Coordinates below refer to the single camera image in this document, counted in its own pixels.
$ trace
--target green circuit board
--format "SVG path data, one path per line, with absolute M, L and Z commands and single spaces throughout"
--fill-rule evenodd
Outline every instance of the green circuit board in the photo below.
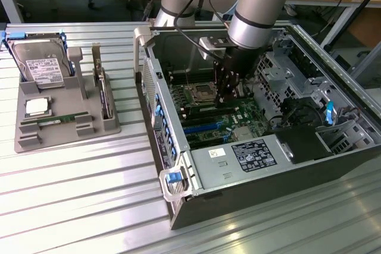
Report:
M 216 109 L 213 100 L 210 100 L 215 97 L 211 83 L 171 86 L 170 93 L 192 149 L 260 137 L 268 128 L 268 122 L 253 98 L 230 101 L 221 109 Z M 184 109 L 191 118 L 182 115 Z M 209 116 L 210 112 L 221 114 Z M 202 131 L 210 126 L 217 127 Z

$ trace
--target hard drive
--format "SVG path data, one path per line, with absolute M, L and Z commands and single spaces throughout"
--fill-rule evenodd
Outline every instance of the hard drive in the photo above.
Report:
M 13 56 L 23 81 L 35 81 L 38 88 L 64 85 L 64 77 L 74 75 L 67 58 L 63 33 L 11 33 L 3 43 Z

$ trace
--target metal table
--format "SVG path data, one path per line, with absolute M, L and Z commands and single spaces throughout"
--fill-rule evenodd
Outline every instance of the metal table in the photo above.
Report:
M 338 181 L 171 231 L 133 81 L 133 29 L 140 24 L 9 25 L 7 32 L 64 29 L 68 45 L 83 48 L 87 72 L 91 44 L 101 42 L 122 132 L 16 154 L 18 69 L 0 52 L 1 253 L 381 250 L 379 159 Z

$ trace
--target motherboard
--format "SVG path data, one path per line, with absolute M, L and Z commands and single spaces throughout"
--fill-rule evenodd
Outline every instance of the motherboard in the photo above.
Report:
M 213 82 L 171 85 L 169 89 L 191 149 L 260 137 L 268 128 L 252 97 L 216 108 Z

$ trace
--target hard disk drive label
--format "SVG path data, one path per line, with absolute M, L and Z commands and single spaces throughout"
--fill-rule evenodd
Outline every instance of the hard disk drive label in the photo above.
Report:
M 37 84 L 63 81 L 60 64 L 56 58 L 30 59 L 26 61 L 30 73 Z
M 233 145 L 232 148 L 242 170 L 247 173 L 277 165 L 264 140 Z

